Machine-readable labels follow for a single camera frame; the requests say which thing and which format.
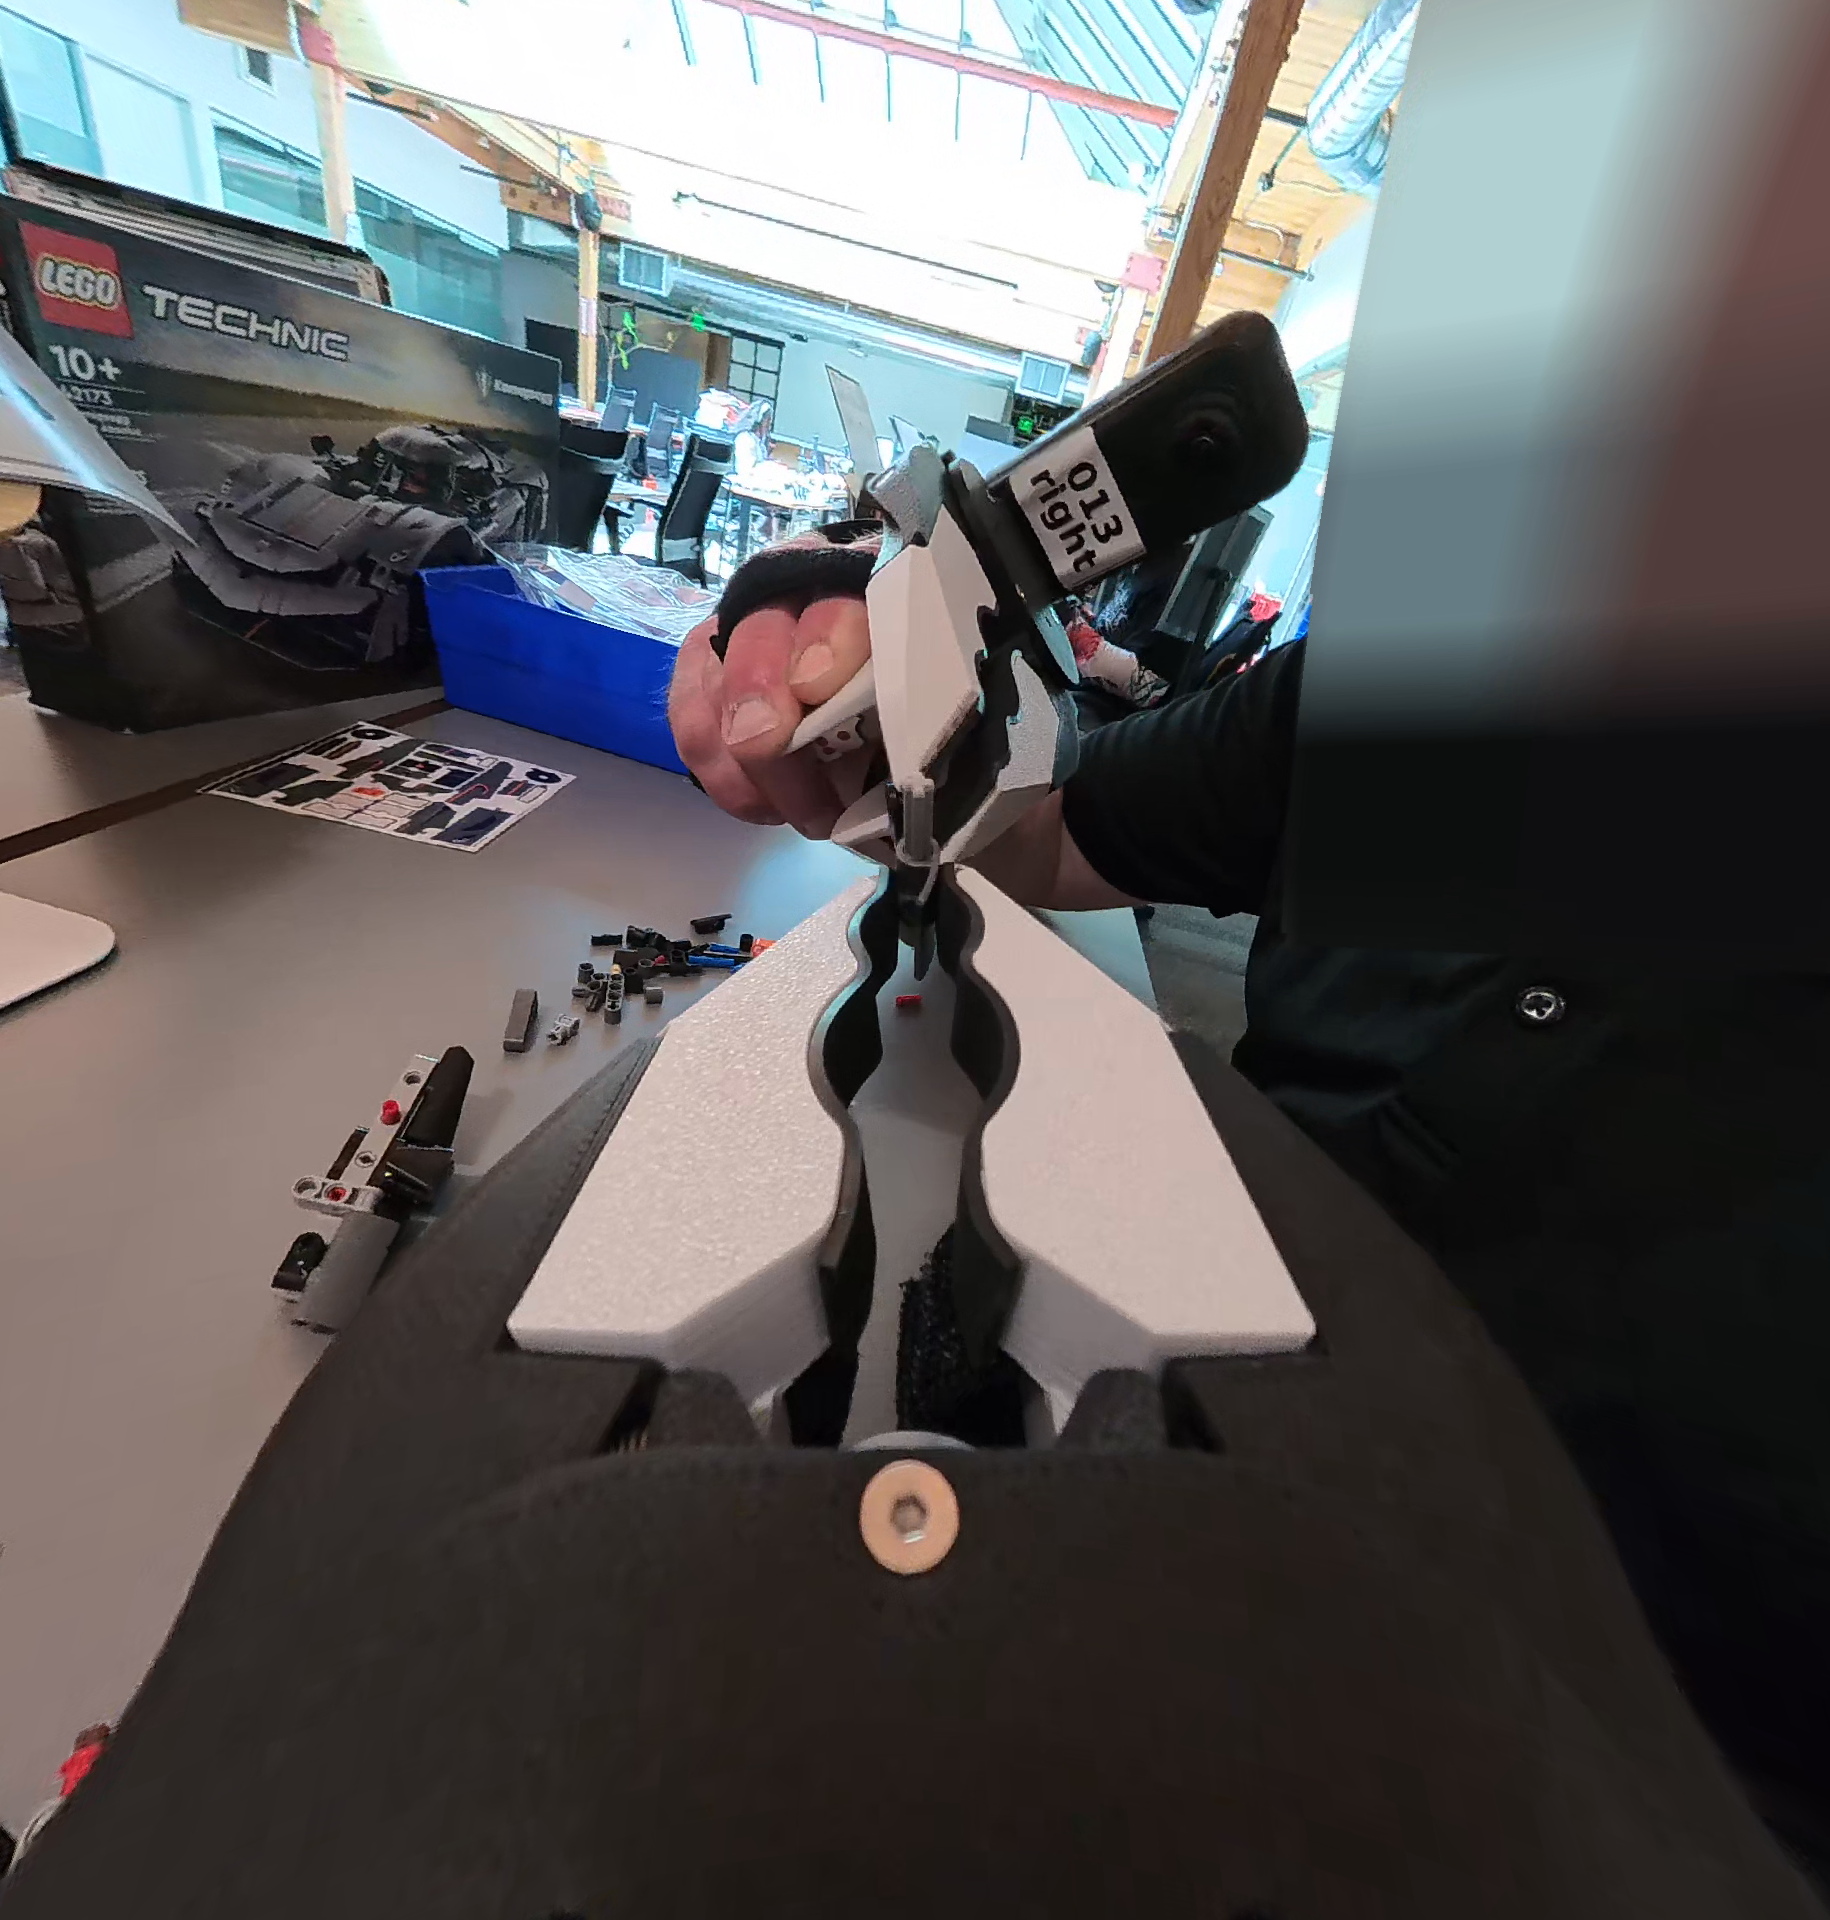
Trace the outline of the grey axle connector lego assembly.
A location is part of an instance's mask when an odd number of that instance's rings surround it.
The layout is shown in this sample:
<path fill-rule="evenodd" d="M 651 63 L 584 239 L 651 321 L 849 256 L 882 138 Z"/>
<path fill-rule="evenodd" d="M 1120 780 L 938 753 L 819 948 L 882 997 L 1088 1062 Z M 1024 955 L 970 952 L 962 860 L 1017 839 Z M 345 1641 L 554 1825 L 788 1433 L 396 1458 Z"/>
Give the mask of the grey axle connector lego assembly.
<path fill-rule="evenodd" d="M 898 934 L 910 952 L 917 981 L 928 978 L 936 954 L 943 856 L 936 837 L 936 785 L 925 773 L 885 789 L 892 826 L 889 876 L 898 913 Z"/>

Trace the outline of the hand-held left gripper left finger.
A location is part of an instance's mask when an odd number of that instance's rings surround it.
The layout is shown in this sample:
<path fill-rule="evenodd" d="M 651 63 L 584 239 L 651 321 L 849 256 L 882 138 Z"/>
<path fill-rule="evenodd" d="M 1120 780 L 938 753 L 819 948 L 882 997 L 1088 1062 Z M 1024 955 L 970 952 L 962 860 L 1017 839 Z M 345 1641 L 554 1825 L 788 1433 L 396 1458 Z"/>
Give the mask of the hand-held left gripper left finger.
<path fill-rule="evenodd" d="M 877 1235 L 855 1093 L 879 1069 L 893 897 L 856 880 L 653 1043 L 519 1298 L 526 1351 L 642 1359 L 841 1437 Z"/>

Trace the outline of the white stand base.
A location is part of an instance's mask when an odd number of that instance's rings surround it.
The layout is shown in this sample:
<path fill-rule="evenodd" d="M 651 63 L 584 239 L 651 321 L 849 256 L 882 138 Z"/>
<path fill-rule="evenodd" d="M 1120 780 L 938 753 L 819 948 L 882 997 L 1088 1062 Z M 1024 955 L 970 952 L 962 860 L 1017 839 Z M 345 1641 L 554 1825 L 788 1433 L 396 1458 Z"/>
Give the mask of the white stand base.
<path fill-rule="evenodd" d="M 104 921 L 0 891 L 0 1013 L 98 969 L 114 952 Z"/>

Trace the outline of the red ceiling pipe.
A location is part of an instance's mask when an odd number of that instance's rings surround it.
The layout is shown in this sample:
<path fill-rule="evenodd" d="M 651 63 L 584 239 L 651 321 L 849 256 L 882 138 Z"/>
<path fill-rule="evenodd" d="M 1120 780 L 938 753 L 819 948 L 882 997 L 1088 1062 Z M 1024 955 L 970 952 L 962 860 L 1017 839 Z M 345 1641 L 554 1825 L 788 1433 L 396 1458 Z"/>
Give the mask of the red ceiling pipe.
<path fill-rule="evenodd" d="M 1065 105 L 1117 119 L 1127 119 L 1134 125 L 1158 129 L 1164 133 L 1173 131 L 1181 119 L 1181 109 L 1176 108 L 1146 103 L 1127 95 L 1113 95 L 1102 87 L 1074 83 L 1062 78 L 1030 69 L 1020 59 L 989 57 L 970 52 L 962 40 L 943 43 L 931 36 L 925 39 L 919 34 L 900 33 L 859 18 L 849 18 L 844 12 L 832 12 L 827 9 L 819 10 L 780 3 L 718 3 L 716 6 L 727 12 L 735 12 L 746 21 L 764 21 L 778 27 L 801 29 L 823 40 L 836 40 L 841 44 L 855 44 L 863 52 L 880 53 L 882 57 L 915 59 L 919 64 L 947 71 L 959 80 L 979 80 L 985 83 L 1007 86 L 1011 89 L 1022 89 L 1034 99 L 1043 99 L 1049 105 Z"/>

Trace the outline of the person's right hand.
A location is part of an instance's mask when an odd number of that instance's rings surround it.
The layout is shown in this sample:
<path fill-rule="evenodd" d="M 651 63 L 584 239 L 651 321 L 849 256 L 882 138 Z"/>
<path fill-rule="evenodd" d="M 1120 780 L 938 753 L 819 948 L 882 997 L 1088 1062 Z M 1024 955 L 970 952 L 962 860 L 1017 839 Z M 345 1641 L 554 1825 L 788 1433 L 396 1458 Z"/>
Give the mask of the person's right hand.
<path fill-rule="evenodd" d="M 804 717 L 870 660 L 870 618 L 856 596 L 786 599 L 744 618 L 716 653 L 718 620 L 679 649 L 667 694 L 673 742 L 708 799 L 749 824 L 786 824 L 824 839 L 870 786 L 863 753 L 823 760 L 792 749 Z"/>

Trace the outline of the black white sticker sheet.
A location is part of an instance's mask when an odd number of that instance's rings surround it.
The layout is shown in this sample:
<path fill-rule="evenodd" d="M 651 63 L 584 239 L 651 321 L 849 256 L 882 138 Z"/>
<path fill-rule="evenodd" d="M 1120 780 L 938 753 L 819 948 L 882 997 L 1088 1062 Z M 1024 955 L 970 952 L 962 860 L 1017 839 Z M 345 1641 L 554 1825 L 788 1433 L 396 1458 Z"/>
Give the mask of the black white sticker sheet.
<path fill-rule="evenodd" d="M 568 791 L 532 757 L 352 724 L 209 780 L 203 793 L 282 817 L 477 853 Z"/>

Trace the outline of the black lego set box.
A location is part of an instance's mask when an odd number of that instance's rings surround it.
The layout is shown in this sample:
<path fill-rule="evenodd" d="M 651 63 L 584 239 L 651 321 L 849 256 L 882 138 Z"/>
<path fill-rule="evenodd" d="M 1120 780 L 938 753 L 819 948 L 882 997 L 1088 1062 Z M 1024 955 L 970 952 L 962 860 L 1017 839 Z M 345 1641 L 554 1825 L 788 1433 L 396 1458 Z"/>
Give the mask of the black lego set box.
<path fill-rule="evenodd" d="M 433 687 L 420 576 L 552 533 L 557 361 L 394 308 L 369 252 L 29 160 L 0 321 L 164 515 L 54 491 L 0 546 L 33 708 L 157 733 Z"/>

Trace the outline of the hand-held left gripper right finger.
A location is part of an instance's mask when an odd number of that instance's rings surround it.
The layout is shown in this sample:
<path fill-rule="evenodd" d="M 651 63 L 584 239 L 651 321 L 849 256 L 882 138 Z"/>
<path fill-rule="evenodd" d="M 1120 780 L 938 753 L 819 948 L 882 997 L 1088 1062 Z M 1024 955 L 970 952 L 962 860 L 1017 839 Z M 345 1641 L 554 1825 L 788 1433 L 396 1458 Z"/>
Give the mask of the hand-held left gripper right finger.
<path fill-rule="evenodd" d="M 974 871 L 944 879 L 952 1057 L 976 1095 L 953 1237 L 973 1362 L 1034 1428 L 1105 1373 L 1286 1356 L 1315 1321 L 1164 1019 Z"/>

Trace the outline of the white instruction booklet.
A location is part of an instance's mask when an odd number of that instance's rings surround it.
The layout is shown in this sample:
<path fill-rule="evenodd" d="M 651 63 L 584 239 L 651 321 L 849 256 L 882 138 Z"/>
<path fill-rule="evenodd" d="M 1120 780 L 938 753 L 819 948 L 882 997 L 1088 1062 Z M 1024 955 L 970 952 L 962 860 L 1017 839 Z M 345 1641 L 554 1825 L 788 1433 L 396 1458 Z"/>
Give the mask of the white instruction booklet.
<path fill-rule="evenodd" d="M 104 436 L 0 324 L 0 481 L 31 484 L 104 502 L 142 517 L 163 539 L 190 546 L 175 517 L 145 479 L 116 456 Z"/>

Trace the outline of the blue plastic bin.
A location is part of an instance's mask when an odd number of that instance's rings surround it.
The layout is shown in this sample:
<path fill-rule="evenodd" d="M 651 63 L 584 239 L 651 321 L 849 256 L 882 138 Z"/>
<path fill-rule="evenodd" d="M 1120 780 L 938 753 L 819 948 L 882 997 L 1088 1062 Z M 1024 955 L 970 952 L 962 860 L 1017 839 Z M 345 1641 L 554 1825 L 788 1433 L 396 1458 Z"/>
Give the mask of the blue plastic bin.
<path fill-rule="evenodd" d="M 679 773 L 667 690 L 679 642 L 525 603 L 497 561 L 429 568 L 421 603 L 449 708 Z"/>

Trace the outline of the silver ventilation duct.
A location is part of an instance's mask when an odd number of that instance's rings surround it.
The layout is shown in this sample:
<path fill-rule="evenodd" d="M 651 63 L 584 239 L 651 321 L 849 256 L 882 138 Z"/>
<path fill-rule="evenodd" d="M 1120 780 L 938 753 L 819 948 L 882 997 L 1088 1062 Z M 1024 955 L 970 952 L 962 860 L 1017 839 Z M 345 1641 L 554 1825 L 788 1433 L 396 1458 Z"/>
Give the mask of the silver ventilation duct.
<path fill-rule="evenodd" d="M 1419 10 L 1419 3 L 1375 5 L 1311 95 L 1302 133 L 1335 180 L 1373 185 L 1382 175 Z"/>

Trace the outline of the pile of small lego pieces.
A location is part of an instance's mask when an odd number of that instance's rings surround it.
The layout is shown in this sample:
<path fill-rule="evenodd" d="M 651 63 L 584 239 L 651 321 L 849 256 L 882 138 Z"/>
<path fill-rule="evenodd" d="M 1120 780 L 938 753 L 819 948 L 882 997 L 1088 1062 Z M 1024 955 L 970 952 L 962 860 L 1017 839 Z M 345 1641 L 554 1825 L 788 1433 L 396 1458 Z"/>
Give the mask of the pile of small lego pieces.
<path fill-rule="evenodd" d="M 670 983 L 739 972 L 773 945 L 773 939 L 737 930 L 732 914 L 694 914 L 674 930 L 648 924 L 593 930 L 573 964 L 569 1009 L 617 1024 L 629 1003 L 660 1006 Z"/>

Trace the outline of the clear plastic bags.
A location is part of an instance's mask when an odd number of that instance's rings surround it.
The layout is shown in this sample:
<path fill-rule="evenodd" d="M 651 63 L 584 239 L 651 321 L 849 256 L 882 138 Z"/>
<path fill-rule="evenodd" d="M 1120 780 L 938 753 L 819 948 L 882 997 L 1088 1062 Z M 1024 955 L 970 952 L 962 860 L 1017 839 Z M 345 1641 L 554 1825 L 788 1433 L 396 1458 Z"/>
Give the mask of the clear plastic bags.
<path fill-rule="evenodd" d="M 542 543 L 511 543 L 491 553 L 525 603 L 634 637 L 679 642 L 720 603 L 720 590 L 628 554 L 593 554 Z"/>

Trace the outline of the black grey lego wing assembly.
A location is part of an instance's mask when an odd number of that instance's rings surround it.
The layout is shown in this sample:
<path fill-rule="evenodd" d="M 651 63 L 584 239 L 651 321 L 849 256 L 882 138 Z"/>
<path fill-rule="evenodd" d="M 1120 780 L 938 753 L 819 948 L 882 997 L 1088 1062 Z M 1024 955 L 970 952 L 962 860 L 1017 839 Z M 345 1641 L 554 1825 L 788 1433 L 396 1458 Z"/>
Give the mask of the black grey lego wing assembly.
<path fill-rule="evenodd" d="M 373 1291 L 405 1225 L 435 1208 L 457 1165 L 473 1065 L 462 1046 L 411 1057 L 326 1169 L 294 1183 L 298 1207 L 317 1215 L 272 1278 L 294 1327 L 339 1333 Z"/>

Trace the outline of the person's right forearm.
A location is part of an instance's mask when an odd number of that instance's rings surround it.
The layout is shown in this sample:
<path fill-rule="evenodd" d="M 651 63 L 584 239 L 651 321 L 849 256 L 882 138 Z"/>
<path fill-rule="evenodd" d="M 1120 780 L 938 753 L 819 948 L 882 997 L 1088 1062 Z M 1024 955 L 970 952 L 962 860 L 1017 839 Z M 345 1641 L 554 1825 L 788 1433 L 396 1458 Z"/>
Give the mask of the person's right forearm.
<path fill-rule="evenodd" d="M 1097 875 L 1069 833 L 1062 799 L 1061 791 L 1052 791 L 992 839 L 974 860 L 976 875 L 1030 910 L 1149 909 L 1149 901 Z"/>

